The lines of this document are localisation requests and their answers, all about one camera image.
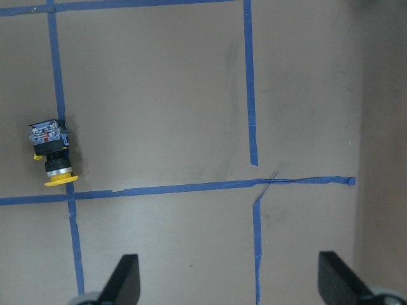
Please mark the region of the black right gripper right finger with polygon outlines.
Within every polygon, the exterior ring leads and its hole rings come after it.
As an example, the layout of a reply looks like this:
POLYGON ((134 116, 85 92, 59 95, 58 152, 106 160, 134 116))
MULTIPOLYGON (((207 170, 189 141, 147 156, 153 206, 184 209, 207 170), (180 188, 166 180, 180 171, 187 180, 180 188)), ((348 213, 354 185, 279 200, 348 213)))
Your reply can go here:
POLYGON ((396 292, 366 286, 334 251, 319 252, 317 286, 324 304, 406 304, 396 292))

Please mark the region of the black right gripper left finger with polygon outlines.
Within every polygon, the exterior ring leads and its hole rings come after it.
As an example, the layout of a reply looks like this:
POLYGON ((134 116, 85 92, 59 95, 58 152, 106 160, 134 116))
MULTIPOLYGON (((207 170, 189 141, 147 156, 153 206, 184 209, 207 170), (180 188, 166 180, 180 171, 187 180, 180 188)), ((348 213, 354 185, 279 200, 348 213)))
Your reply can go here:
POLYGON ((140 296, 139 257, 137 254, 125 254, 101 292, 79 295, 71 299, 69 304, 136 305, 140 296))

